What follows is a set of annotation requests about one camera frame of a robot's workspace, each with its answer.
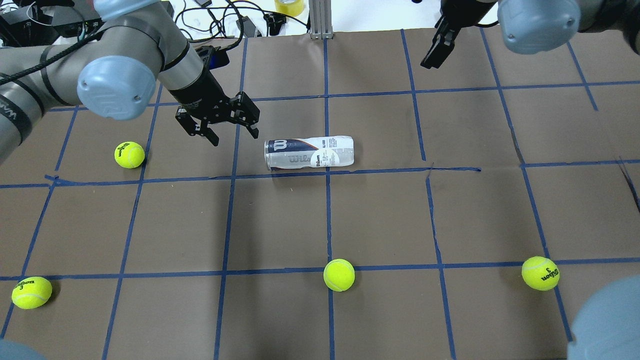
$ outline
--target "metal post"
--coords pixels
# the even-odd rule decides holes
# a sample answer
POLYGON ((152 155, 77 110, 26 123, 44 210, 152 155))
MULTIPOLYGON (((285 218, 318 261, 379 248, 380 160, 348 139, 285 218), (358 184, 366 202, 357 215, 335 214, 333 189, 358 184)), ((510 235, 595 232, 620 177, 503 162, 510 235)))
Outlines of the metal post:
POLYGON ((309 0, 311 39, 333 38, 331 0, 309 0))

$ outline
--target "tennis ball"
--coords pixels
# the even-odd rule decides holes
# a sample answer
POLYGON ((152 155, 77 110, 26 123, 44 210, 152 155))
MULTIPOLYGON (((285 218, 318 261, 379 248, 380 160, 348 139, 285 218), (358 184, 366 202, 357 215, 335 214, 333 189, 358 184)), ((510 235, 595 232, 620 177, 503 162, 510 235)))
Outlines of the tennis ball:
POLYGON ((35 309, 49 300, 51 291, 49 280, 39 276, 28 277, 13 288, 11 300, 21 309, 35 309))
POLYGON ((113 156, 121 167, 136 168, 145 161, 145 150, 136 142, 124 142, 118 145, 113 156))
POLYGON ((333 291, 348 290, 356 279, 353 265, 345 259, 335 259, 324 267, 324 283, 333 291))
POLYGON ((547 291, 558 285, 560 271, 553 261, 534 256, 522 264, 522 279, 531 288, 547 291))

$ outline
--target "yellow object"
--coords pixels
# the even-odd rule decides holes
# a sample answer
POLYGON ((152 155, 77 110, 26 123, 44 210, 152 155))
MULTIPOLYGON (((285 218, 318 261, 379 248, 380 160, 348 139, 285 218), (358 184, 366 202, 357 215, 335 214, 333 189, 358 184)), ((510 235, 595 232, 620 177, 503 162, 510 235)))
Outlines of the yellow object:
POLYGON ((356 279, 353 265, 345 259, 335 259, 324 267, 324 283, 333 291, 348 290, 356 279))
POLYGON ((275 0, 276 11, 284 13, 289 16, 298 16, 305 9, 305 2, 303 0, 275 0))
POLYGON ((49 300, 51 292, 49 280, 39 276, 28 277, 13 288, 11 300, 21 309, 35 309, 49 300))
POLYGON ((522 279, 531 288, 547 291, 558 285, 560 271, 553 261, 534 256, 522 264, 522 279))
POLYGON ((145 150, 136 142, 124 142, 118 145, 113 157, 121 167, 136 168, 145 161, 145 150))

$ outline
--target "gray robot arm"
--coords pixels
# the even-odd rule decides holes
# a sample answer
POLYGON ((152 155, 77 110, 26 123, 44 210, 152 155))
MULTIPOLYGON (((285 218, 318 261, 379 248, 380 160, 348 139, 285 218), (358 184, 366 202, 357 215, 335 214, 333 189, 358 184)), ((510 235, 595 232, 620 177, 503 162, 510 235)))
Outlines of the gray robot arm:
POLYGON ((51 108, 84 104, 105 117, 134 119, 147 107, 156 79, 181 103, 177 119, 190 135, 217 145, 207 125, 229 121, 257 137, 259 110, 244 93, 233 99, 225 95, 159 0, 93 4, 106 21, 99 40, 47 67, 10 79, 69 45, 0 49, 0 164, 51 108))
POLYGON ((442 0, 442 14, 429 52, 420 63, 439 68, 454 49, 460 29, 475 26, 498 3, 498 20, 509 50, 549 51, 578 31, 618 29, 629 46, 640 49, 640 0, 442 0))

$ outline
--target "yellow tape roll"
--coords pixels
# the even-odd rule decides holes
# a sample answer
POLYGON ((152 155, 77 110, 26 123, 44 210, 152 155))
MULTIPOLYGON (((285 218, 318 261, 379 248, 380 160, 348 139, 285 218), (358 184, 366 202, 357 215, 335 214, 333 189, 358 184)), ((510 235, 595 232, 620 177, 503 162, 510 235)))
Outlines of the yellow tape roll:
POLYGON ((305 9, 305 2, 303 0, 275 0, 276 11, 279 13, 285 13, 289 16, 298 16, 305 9))

